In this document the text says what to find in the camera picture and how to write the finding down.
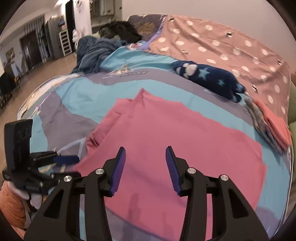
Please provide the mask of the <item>orange sleeved left forearm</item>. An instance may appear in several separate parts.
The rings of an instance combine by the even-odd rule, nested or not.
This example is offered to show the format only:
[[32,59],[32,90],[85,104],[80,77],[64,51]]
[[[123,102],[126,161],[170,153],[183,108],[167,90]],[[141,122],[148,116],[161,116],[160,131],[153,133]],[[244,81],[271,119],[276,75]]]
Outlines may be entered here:
[[24,227],[27,221],[23,201],[27,201],[29,198],[29,194],[17,189],[13,182],[4,181],[1,187],[1,211],[22,240],[25,235]]

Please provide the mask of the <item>left white gloved hand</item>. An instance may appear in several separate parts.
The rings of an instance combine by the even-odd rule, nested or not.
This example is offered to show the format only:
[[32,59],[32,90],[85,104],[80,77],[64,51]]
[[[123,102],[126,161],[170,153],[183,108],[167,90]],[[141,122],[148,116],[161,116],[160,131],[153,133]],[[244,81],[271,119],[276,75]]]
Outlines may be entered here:
[[29,202],[27,204],[28,209],[31,213],[37,212],[41,205],[43,204],[44,200],[47,198],[47,196],[43,196],[42,194],[38,193],[28,193],[26,191],[17,189],[13,182],[11,181],[5,181],[4,182],[8,191],[7,201],[6,201],[6,207],[10,210],[16,210],[21,211],[24,209],[23,201]]

